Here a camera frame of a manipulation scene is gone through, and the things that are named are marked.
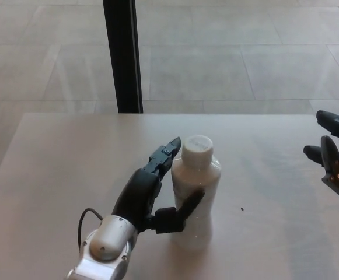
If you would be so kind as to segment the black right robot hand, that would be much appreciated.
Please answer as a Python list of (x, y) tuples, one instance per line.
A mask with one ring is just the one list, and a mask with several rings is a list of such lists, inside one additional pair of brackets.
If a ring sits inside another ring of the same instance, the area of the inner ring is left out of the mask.
[[(326, 129), (331, 136), (339, 138), (339, 115), (319, 110), (316, 113), (317, 123)], [(331, 136), (321, 137), (320, 146), (307, 145), (303, 153), (311, 161), (321, 165), (325, 170), (322, 182), (339, 195), (339, 150)]]

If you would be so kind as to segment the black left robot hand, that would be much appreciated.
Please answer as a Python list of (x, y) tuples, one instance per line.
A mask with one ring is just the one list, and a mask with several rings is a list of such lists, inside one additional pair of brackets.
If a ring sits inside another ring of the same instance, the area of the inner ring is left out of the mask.
[(150, 155), (148, 163), (134, 172), (123, 188), (112, 214), (129, 221), (138, 233), (154, 230), (157, 234), (182, 232), (186, 220), (202, 201), (205, 191), (193, 191), (179, 209), (175, 207), (158, 209), (152, 214), (162, 179), (171, 169), (173, 160), (181, 148), (179, 137), (167, 145), (160, 146)]

